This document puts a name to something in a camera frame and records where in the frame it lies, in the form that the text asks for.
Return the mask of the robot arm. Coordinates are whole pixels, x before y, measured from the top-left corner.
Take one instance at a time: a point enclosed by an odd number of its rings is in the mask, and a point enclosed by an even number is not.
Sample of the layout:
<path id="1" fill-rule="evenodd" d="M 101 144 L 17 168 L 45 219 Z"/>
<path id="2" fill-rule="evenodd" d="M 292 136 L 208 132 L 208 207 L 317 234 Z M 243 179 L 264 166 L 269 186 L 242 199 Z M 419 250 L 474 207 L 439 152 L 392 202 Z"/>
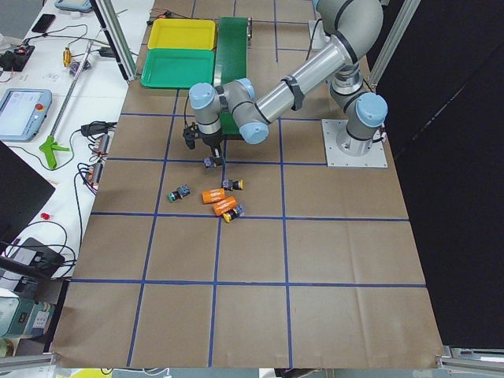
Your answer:
<path id="1" fill-rule="evenodd" d="M 298 111 L 305 97 L 322 83 L 329 83 L 331 97 L 347 115 L 343 131 L 336 137 L 338 148 L 357 157 L 367 154 L 376 143 L 374 135 L 387 116 L 383 97 L 363 87 L 359 61 L 369 52 L 383 24 L 383 10 L 378 1 L 316 1 L 327 43 L 293 73 L 281 79 L 268 94 L 255 97 L 247 78 L 220 86 L 197 83 L 189 90 L 188 100 L 195 122 L 185 126 L 187 147 L 195 148 L 202 140 L 210 149 L 206 166 L 224 164 L 221 114 L 232 116 L 242 139 L 251 145 L 269 136 L 269 125 L 288 109 Z"/>

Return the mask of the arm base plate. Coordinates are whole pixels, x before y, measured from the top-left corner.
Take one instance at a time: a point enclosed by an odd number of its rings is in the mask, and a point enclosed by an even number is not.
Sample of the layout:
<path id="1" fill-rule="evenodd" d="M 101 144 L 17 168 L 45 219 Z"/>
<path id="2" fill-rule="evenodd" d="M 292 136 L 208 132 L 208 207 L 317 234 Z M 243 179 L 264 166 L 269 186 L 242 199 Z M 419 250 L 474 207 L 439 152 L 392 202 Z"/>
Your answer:
<path id="1" fill-rule="evenodd" d="M 380 132 L 366 141 L 347 133 L 347 120 L 321 121 L 326 162 L 329 168 L 386 169 L 384 142 Z"/>

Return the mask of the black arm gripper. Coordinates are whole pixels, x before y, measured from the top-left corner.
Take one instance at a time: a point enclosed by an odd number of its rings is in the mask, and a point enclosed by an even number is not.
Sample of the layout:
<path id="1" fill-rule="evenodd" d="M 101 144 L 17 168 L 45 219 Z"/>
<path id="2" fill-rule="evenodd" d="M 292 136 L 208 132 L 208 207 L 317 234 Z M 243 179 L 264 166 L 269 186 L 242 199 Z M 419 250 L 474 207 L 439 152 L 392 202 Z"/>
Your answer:
<path id="1" fill-rule="evenodd" d="M 224 157 L 221 149 L 222 142 L 222 131 L 221 129 L 206 134 L 202 132 L 199 126 L 192 122 L 191 124 L 186 124 L 183 128 L 183 137 L 186 146 L 190 150 L 195 149 L 195 141 L 201 139 L 210 149 L 211 149 L 211 163 L 213 166 L 222 166 L 224 164 Z"/>

